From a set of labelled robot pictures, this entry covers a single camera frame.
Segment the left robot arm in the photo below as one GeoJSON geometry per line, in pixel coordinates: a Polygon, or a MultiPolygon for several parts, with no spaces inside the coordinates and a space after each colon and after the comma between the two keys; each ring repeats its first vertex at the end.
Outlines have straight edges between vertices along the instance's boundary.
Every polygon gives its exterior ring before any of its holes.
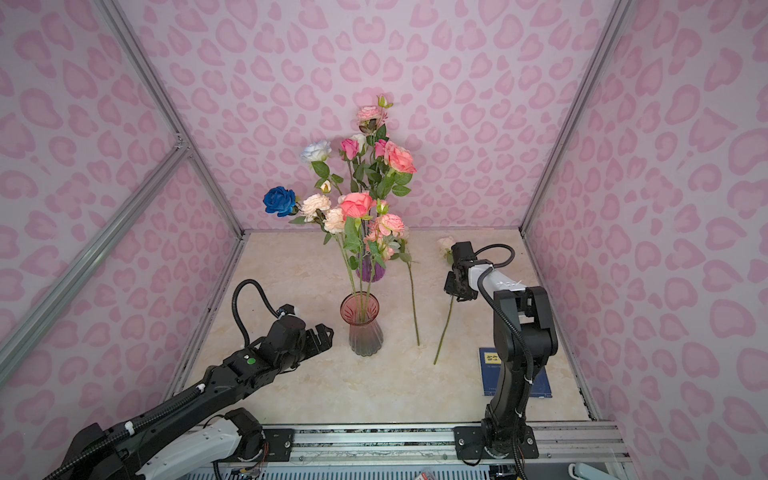
{"type": "Polygon", "coordinates": [[[73,438],[51,479],[176,479],[231,456],[250,460],[263,441],[250,414],[226,413],[213,430],[193,427],[332,348],[333,330],[294,316],[273,322],[267,335],[208,367],[191,387],[156,407],[103,429],[93,423],[73,438]]]}

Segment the hot pink rose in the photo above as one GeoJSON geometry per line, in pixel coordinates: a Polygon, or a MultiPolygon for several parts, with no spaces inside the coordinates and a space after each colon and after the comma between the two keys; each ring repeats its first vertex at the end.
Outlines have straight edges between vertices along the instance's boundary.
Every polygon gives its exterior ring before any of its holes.
{"type": "Polygon", "coordinates": [[[374,146],[376,159],[380,159],[381,161],[385,161],[387,159],[387,145],[388,141],[384,139],[380,139],[376,142],[374,146]]]}

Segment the pink white rose with bud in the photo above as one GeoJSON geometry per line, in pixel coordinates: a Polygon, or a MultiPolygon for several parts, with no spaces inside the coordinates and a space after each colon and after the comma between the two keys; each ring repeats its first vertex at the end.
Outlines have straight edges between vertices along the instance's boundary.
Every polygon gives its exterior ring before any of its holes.
{"type": "MultiPolygon", "coordinates": [[[[360,133],[363,133],[367,137],[367,149],[364,155],[365,166],[366,161],[371,154],[372,145],[380,139],[389,140],[387,135],[387,101],[384,97],[379,97],[377,103],[374,105],[367,105],[360,107],[357,112],[357,123],[360,133]]],[[[373,199],[373,206],[371,209],[371,218],[373,217],[375,210],[375,201],[373,199]]]]}

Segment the pale peach rose spray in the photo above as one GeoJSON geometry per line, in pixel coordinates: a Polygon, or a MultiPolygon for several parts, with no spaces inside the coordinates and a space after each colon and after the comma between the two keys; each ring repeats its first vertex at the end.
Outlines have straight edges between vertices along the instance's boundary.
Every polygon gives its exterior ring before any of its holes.
{"type": "Polygon", "coordinates": [[[337,185],[332,182],[332,179],[320,179],[319,182],[320,192],[298,203],[298,215],[303,218],[305,224],[318,225],[326,235],[325,242],[328,242],[330,239],[336,242],[343,257],[349,279],[350,297],[356,302],[357,307],[363,309],[361,300],[356,297],[358,289],[352,273],[352,267],[356,263],[350,261],[351,253],[346,247],[346,216],[342,211],[340,203],[334,206],[330,198],[330,194],[337,185]]]}

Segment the purple blue glass vase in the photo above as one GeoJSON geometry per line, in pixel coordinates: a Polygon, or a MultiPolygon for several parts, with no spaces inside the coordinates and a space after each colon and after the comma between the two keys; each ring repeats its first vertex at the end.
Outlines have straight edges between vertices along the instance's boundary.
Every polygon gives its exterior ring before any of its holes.
{"type": "Polygon", "coordinates": [[[377,232],[372,220],[361,221],[360,237],[362,249],[358,255],[357,275],[363,282],[378,282],[383,278],[386,268],[376,263],[371,255],[369,243],[377,239],[377,232]]]}

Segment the coral pink rose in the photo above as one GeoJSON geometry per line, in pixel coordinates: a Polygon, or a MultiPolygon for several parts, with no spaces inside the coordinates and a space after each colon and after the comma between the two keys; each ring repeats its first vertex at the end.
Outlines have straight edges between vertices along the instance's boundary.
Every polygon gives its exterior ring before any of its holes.
{"type": "Polygon", "coordinates": [[[358,275],[358,287],[354,290],[358,313],[355,322],[368,322],[367,308],[370,298],[372,259],[368,236],[373,200],[368,193],[350,193],[346,195],[340,208],[344,220],[342,230],[342,250],[349,273],[353,270],[358,275]]]}

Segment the magenta pink rose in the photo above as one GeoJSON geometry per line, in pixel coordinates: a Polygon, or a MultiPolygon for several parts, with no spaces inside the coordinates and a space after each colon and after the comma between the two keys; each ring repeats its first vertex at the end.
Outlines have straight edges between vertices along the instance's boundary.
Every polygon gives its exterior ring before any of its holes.
{"type": "Polygon", "coordinates": [[[361,226],[361,207],[358,205],[361,199],[360,182],[355,178],[356,161],[359,154],[359,142],[355,138],[348,138],[341,142],[343,159],[346,162],[350,174],[350,193],[339,201],[340,207],[346,221],[355,229],[356,235],[360,237],[361,226]]]}

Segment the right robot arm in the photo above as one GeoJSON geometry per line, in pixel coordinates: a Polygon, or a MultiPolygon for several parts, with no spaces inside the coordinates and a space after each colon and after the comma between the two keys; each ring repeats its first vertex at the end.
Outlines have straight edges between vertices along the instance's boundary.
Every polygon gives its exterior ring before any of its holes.
{"type": "Polygon", "coordinates": [[[544,288],[526,286],[502,272],[515,258],[509,245],[476,250],[458,242],[451,254],[444,290],[459,302],[481,298],[492,308],[494,348],[501,362],[480,425],[454,429],[456,456],[471,466],[483,459],[511,459],[521,466],[539,457],[526,412],[537,375],[559,348],[549,297],[544,288]]]}

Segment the small pink rose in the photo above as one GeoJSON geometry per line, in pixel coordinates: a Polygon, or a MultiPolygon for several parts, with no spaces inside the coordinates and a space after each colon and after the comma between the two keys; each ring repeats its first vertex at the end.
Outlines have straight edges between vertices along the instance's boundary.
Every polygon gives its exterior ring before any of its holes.
{"type": "Polygon", "coordinates": [[[408,228],[402,218],[394,213],[388,213],[376,218],[376,210],[371,220],[377,232],[377,239],[369,243],[373,260],[384,266],[391,260],[400,260],[408,268],[412,276],[412,257],[408,251],[408,228]]]}

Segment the cream rose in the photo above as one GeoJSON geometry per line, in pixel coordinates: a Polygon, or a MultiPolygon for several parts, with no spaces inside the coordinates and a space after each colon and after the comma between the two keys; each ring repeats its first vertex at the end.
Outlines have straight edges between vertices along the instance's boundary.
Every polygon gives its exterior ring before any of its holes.
{"type": "MultiPolygon", "coordinates": [[[[444,258],[444,260],[447,262],[447,264],[449,266],[453,265],[452,247],[453,247],[454,244],[455,244],[455,240],[451,236],[442,237],[442,238],[440,238],[438,240],[438,246],[439,246],[440,253],[441,253],[442,257],[444,258]]],[[[438,360],[439,360],[439,357],[440,357],[440,353],[441,353],[441,350],[442,350],[442,347],[443,347],[443,344],[444,344],[444,340],[445,340],[445,337],[446,337],[446,333],[447,333],[448,327],[450,325],[450,320],[451,320],[452,310],[453,310],[453,304],[454,304],[454,297],[450,296],[449,297],[449,307],[448,307],[447,315],[446,315],[446,318],[445,318],[445,323],[444,323],[444,326],[443,326],[443,329],[442,329],[442,332],[441,332],[441,336],[440,336],[440,340],[439,340],[439,343],[438,343],[438,347],[437,347],[437,350],[436,350],[436,353],[435,353],[435,356],[434,356],[434,359],[433,359],[433,364],[434,365],[436,365],[438,363],[438,360]]]]}

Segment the large salmon pink rose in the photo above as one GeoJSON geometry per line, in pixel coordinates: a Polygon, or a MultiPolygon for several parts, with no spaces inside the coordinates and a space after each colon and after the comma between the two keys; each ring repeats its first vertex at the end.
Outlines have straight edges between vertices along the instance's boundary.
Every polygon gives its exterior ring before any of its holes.
{"type": "Polygon", "coordinates": [[[375,201],[376,218],[389,213],[390,196],[403,198],[411,193],[410,183],[417,173],[411,152],[391,140],[387,141],[387,159],[381,161],[375,158],[375,142],[363,169],[365,185],[375,201]]]}

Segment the red grey glass vase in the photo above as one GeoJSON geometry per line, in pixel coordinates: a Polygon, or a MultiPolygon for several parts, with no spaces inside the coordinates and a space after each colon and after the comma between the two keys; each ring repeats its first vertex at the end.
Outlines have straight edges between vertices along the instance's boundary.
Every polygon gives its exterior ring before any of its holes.
{"type": "Polygon", "coordinates": [[[342,301],[340,316],[349,327],[349,345],[356,355],[369,357],[381,349],[384,335],[377,322],[379,313],[379,301],[370,293],[357,291],[342,301]]]}

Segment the dark blue flower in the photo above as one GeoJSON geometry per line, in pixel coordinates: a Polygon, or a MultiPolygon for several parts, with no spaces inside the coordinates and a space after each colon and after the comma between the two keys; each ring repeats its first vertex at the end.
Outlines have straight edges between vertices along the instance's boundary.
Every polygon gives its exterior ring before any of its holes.
{"type": "Polygon", "coordinates": [[[295,225],[306,223],[305,216],[301,214],[301,203],[301,198],[293,190],[283,186],[271,188],[263,197],[267,214],[287,219],[295,225]]]}

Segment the pale blue white rose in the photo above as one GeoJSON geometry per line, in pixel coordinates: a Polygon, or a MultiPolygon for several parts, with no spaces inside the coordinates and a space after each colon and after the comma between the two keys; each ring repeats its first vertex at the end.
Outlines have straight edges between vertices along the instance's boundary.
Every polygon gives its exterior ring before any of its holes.
{"type": "MultiPolygon", "coordinates": [[[[332,182],[337,185],[330,194],[332,204],[336,206],[346,195],[342,191],[343,178],[334,174],[328,164],[331,153],[331,144],[327,140],[321,140],[305,147],[300,158],[310,167],[310,170],[316,174],[318,181],[320,179],[332,179],[332,182]]],[[[319,186],[320,182],[315,186],[317,192],[314,194],[320,192],[319,186]]]]}

